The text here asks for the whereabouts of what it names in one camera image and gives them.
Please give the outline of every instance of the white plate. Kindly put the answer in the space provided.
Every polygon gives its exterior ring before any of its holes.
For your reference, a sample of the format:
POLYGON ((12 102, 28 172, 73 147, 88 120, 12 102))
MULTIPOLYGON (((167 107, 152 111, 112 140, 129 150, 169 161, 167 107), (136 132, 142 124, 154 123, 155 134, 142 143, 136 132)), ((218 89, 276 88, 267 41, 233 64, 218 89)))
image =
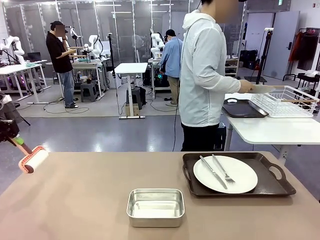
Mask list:
POLYGON ((212 172, 207 166, 201 161, 197 161, 193 167, 193 172, 196 179, 206 187, 226 194, 243 194, 254 189, 258 184, 258 176, 256 172, 247 164, 238 159, 228 156, 217 156, 223 168, 226 170, 228 175, 235 181, 234 184, 229 184, 225 180, 225 174, 214 163, 212 156, 207 156, 204 159, 212 167, 212 169, 221 177, 227 186, 227 189, 221 185, 220 182, 215 178, 212 172))

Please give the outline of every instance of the black cap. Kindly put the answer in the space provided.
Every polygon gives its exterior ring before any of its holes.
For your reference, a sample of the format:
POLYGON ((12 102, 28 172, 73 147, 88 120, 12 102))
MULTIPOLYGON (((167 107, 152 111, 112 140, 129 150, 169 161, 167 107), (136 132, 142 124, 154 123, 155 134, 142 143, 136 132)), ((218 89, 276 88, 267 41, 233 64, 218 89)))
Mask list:
POLYGON ((51 22, 50 24, 51 24, 51 30, 55 29, 57 25, 64 25, 64 24, 63 24, 62 22, 60 22, 60 21, 54 21, 54 22, 51 22))
POLYGON ((165 32, 165 36, 168 37, 168 36, 171 36, 171 37, 175 37, 176 36, 176 33, 174 30, 172 29, 169 29, 165 32))

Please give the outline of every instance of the metal tray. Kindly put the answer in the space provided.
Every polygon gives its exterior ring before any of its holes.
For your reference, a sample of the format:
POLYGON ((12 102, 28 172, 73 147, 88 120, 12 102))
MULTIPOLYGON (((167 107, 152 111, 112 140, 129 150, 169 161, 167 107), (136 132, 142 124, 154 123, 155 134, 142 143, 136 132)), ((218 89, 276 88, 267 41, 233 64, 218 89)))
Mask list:
POLYGON ((136 228, 177 228, 185 214, 184 197, 178 189, 135 189, 126 213, 136 228))
POLYGON ((201 184, 195 174, 194 165, 203 157, 211 156, 211 153, 187 153, 183 155, 183 173, 187 180, 189 191, 196 198, 229 198, 229 197, 286 197, 296 193, 296 189, 287 181, 284 170, 271 163, 264 155, 258 152, 215 152, 216 156, 227 156, 238 159, 248 164, 258 176, 257 186, 246 193, 228 194, 214 191, 201 184), (270 168, 275 167, 281 174, 277 179, 276 174, 270 168))
POLYGON ((228 98, 224 100, 223 109, 230 117, 238 119, 261 119, 269 115, 269 113, 247 99, 228 98))

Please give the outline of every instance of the fork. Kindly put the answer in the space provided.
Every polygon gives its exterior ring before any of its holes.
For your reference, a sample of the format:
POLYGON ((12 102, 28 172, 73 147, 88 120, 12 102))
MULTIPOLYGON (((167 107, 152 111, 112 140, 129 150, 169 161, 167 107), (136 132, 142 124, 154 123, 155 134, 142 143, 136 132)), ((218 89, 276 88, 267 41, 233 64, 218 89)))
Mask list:
POLYGON ((212 158, 213 160, 218 164, 218 166, 221 168, 221 170, 224 172, 225 174, 225 181, 229 184, 235 184, 236 182, 231 178, 229 177, 228 173, 226 172, 226 170, 224 169, 224 167, 221 165, 221 163, 219 162, 219 160, 216 158, 216 156, 214 154, 212 154, 212 158))

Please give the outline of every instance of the dish rack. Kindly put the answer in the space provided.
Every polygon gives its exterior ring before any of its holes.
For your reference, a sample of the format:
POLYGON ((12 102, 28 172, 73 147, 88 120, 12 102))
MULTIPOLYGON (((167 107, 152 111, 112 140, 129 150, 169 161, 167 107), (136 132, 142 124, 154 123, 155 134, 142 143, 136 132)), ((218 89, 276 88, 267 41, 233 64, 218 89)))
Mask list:
POLYGON ((318 98, 291 86, 274 86, 270 93, 253 94, 251 101, 272 118, 312 118, 318 98))

